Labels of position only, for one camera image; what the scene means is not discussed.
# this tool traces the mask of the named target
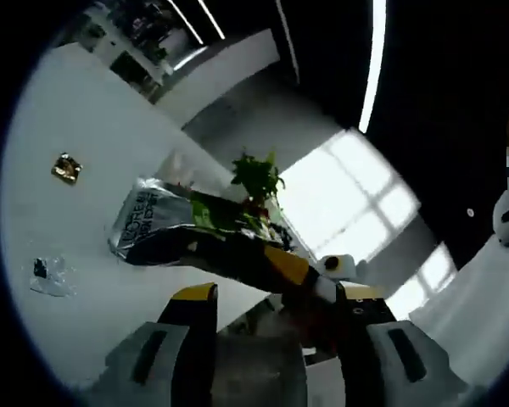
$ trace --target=green plant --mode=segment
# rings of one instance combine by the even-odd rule
[[[285,182],[279,176],[279,169],[274,165],[275,152],[271,152],[265,161],[258,161],[243,152],[241,158],[232,163],[235,165],[232,184],[242,184],[255,207],[263,208],[267,199],[277,196],[279,182],[285,187]]]

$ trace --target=clear plastic bag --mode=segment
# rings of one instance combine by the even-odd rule
[[[62,256],[35,258],[29,270],[32,291],[53,297],[68,297],[76,294],[74,287],[66,280],[74,269],[66,266]]]

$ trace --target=floor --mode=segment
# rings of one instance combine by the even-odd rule
[[[361,282],[395,294],[389,303],[397,316],[411,310],[406,298],[420,304],[452,274],[400,175],[362,134],[343,131],[271,70],[234,87],[183,130],[230,170],[243,150],[261,159],[275,151],[286,183],[279,203],[311,255],[368,260]],[[431,270],[428,279],[417,274],[422,267]],[[400,290],[406,282],[410,288]]]

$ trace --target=small gold object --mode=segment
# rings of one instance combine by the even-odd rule
[[[68,153],[62,153],[54,163],[51,173],[62,181],[74,185],[82,168],[83,166],[71,158]]]

